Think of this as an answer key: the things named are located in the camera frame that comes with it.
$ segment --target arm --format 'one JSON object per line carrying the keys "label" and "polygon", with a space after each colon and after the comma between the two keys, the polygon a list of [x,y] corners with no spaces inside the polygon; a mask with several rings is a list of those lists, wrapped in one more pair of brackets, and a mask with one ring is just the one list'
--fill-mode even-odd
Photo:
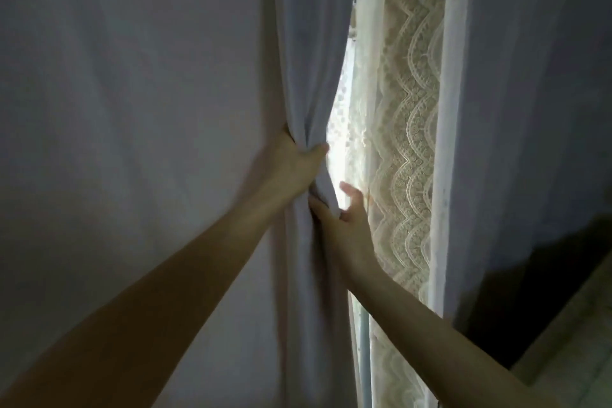
{"label": "arm", "polygon": [[351,206],[334,218],[311,197],[329,252],[348,288],[447,408],[558,408],[395,283],[379,266],[363,195],[342,183]]}
{"label": "arm", "polygon": [[150,407],[273,217],[315,178],[327,147],[300,154],[283,132],[264,182],[187,246],[47,350],[1,408]]}

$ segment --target gray curtain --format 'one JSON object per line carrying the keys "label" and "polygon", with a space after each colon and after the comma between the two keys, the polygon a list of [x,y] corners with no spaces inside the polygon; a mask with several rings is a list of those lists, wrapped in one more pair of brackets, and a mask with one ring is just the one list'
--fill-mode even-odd
{"label": "gray curtain", "polygon": [[609,210],[611,40],[612,0],[446,0],[432,305],[460,329],[499,327],[534,248]]}
{"label": "gray curtain", "polygon": [[[276,0],[287,123],[308,149],[326,138],[353,0]],[[313,193],[339,212],[325,168]],[[287,404],[355,407],[348,294],[325,261],[307,196],[287,211]]]}

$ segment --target hand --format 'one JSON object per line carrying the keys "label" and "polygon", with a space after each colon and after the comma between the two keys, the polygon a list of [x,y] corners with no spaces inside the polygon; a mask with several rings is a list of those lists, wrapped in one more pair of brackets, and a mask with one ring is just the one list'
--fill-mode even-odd
{"label": "hand", "polygon": [[268,148],[268,183],[288,203],[315,180],[328,150],[329,145],[324,143],[300,152],[285,127]]}
{"label": "hand", "polygon": [[340,183],[340,188],[351,198],[351,206],[342,211],[340,219],[334,217],[325,203],[315,197],[309,197],[309,205],[321,221],[324,241],[332,261],[351,288],[362,278],[383,272],[383,269],[374,253],[368,215],[363,208],[363,194],[345,182]]}

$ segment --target forearm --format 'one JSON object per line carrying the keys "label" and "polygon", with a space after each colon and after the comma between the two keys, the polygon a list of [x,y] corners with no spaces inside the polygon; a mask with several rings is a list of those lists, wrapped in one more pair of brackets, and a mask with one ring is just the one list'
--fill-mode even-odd
{"label": "forearm", "polygon": [[384,272],[356,280],[357,299],[446,408],[557,408]]}
{"label": "forearm", "polygon": [[1,407],[149,407],[288,202],[271,185],[125,289],[60,341]]}

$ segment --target lace curtain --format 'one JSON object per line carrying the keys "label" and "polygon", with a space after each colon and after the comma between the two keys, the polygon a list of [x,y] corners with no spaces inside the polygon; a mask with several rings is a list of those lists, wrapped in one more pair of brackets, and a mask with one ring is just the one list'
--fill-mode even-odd
{"label": "lace curtain", "polygon": [[[444,0],[356,0],[328,127],[335,187],[347,180],[369,194],[379,262],[423,302],[443,16]],[[344,194],[338,197],[343,206]],[[360,335],[359,304],[354,303],[354,313]],[[358,345],[359,357],[369,355],[371,363],[371,400],[364,390],[365,406],[425,405],[425,386],[372,320],[369,334],[370,348]],[[364,385],[367,378],[362,372]]]}

